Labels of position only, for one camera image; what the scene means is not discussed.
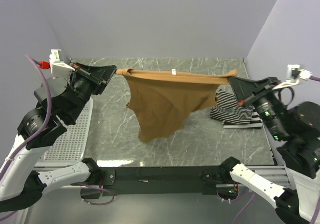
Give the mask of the tan tank top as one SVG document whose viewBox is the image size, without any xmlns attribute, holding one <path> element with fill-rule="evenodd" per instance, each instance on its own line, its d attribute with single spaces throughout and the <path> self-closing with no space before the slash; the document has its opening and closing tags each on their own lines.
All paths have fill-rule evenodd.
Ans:
<svg viewBox="0 0 320 224">
<path fill-rule="evenodd" d="M 150 142 L 173 135 L 184 126 L 191 113 L 214 107 L 217 89 L 237 76 L 232 70 L 222 75 L 187 72 L 118 69 L 130 89 L 127 108 L 139 123 L 138 138 Z"/>
</svg>

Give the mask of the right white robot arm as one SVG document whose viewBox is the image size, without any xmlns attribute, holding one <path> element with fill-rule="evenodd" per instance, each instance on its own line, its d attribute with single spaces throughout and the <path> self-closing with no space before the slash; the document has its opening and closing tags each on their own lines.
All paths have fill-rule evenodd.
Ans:
<svg viewBox="0 0 320 224">
<path fill-rule="evenodd" d="M 264 198 L 286 224 L 317 224 L 320 221 L 320 107 L 310 101 L 288 108 L 281 92 L 292 90 L 300 78 L 280 81 L 269 77 L 253 81 L 228 79 L 241 107 L 253 106 L 273 139 L 283 142 L 277 151 L 291 174 L 295 189 L 268 181 L 234 157 L 220 165 L 222 182 L 240 183 Z"/>
</svg>

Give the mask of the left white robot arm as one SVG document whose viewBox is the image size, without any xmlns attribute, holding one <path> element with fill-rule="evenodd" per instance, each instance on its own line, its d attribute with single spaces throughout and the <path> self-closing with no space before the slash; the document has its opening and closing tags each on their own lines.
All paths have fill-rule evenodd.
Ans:
<svg viewBox="0 0 320 224">
<path fill-rule="evenodd" d="M 17 212 L 44 195 L 73 184 L 99 184 L 103 171 L 86 158 L 70 167 L 38 172 L 35 165 L 57 139 L 76 124 L 92 96 L 101 95 L 116 73 L 114 65 L 72 64 L 66 77 L 47 78 L 34 92 L 37 105 L 21 121 L 14 145 L 0 171 L 0 211 Z"/>
</svg>

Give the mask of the thin-striped black white tank top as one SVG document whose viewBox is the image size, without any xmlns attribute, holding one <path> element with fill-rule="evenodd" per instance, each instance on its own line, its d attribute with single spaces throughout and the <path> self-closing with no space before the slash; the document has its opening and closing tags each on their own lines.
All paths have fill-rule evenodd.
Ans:
<svg viewBox="0 0 320 224">
<path fill-rule="evenodd" d="M 210 110 L 210 118 L 233 125 L 248 125 L 253 116 L 253 107 L 240 107 L 233 94 L 219 90 L 216 105 Z"/>
</svg>

